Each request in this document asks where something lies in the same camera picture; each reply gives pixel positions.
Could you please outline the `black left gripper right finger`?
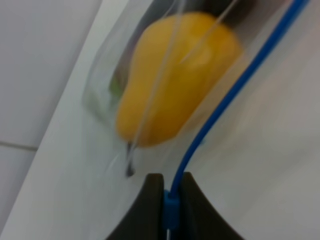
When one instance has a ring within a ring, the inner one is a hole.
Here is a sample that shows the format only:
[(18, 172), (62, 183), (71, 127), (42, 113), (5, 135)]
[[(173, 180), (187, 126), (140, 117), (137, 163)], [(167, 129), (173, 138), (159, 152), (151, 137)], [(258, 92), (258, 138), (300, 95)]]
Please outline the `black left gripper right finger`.
[(242, 240), (206, 198), (190, 172), (179, 187), (181, 200), (179, 240)]

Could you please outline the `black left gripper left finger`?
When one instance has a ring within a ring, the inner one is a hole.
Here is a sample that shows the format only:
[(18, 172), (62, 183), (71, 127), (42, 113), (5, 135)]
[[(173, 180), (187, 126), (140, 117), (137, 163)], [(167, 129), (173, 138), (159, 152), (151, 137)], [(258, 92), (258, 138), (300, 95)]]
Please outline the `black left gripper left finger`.
[(148, 174), (136, 200), (109, 240), (161, 240), (164, 177)]

